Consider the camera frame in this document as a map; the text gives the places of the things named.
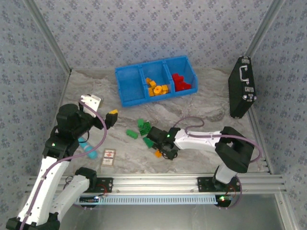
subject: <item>green block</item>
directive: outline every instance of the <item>green block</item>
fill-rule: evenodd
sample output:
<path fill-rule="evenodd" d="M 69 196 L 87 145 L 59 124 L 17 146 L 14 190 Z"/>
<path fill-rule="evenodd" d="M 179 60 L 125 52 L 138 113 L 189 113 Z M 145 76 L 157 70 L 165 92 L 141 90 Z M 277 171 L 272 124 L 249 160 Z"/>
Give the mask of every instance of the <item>green block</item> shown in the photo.
<path fill-rule="evenodd" d="M 138 138 L 138 134 L 130 129 L 127 129 L 126 131 L 126 134 L 129 136 L 129 137 L 132 137 L 133 139 L 137 139 Z"/>
<path fill-rule="evenodd" d="M 143 141 L 145 142 L 145 144 L 147 145 L 147 147 L 150 149 L 153 145 L 154 145 L 154 142 L 151 141 L 149 138 L 147 137 L 144 137 L 143 138 Z"/>
<path fill-rule="evenodd" d="M 144 125 L 144 120 L 143 119 L 138 119 L 138 127 L 143 128 Z"/>
<path fill-rule="evenodd" d="M 143 128 L 140 128 L 141 136 L 144 136 L 144 135 L 148 134 L 151 128 L 152 127 L 150 126 L 150 123 L 149 122 L 145 122 L 144 125 L 143 125 Z"/>

